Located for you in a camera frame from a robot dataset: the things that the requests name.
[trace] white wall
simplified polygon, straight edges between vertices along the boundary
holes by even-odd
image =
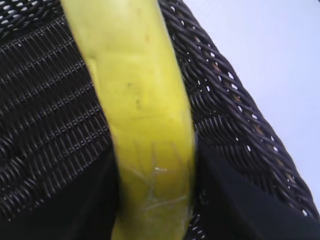
[[[184,0],[282,139],[320,209],[320,3]]]

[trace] banana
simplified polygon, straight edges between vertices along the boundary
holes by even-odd
[[[182,240],[194,131],[157,0],[62,0],[108,121],[120,176],[113,240]]]

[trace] wicker basket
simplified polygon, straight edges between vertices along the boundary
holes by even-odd
[[[318,222],[308,186],[231,64],[182,0],[159,0],[159,5],[187,89],[199,144],[212,149],[235,174],[270,199]],[[101,156],[112,151],[111,142],[59,1],[0,0],[3,226],[12,229],[8,221],[22,224],[14,219],[49,206],[70,185],[89,175],[89,169],[102,164]],[[116,171],[112,166],[104,180],[108,183]],[[199,205],[206,202],[202,193],[199,189]],[[115,204],[106,199],[104,203]],[[187,239],[206,238],[200,212],[195,209]]]

